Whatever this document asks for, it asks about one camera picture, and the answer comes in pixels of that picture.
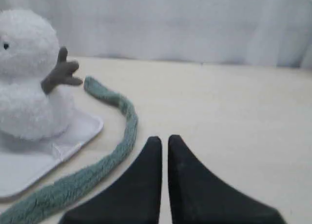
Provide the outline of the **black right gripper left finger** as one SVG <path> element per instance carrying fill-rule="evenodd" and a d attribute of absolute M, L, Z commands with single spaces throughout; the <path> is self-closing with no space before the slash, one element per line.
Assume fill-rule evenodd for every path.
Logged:
<path fill-rule="evenodd" d="M 138 157 L 109 187 L 66 211 L 61 224 L 157 224 L 162 189 L 162 142 L 147 139 Z"/>

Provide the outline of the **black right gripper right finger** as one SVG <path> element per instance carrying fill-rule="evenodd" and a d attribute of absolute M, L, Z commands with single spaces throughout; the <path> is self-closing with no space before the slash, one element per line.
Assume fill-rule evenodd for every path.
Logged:
<path fill-rule="evenodd" d="M 180 135 L 168 138 L 168 189 L 174 224 L 283 224 L 279 211 L 209 170 Z"/>

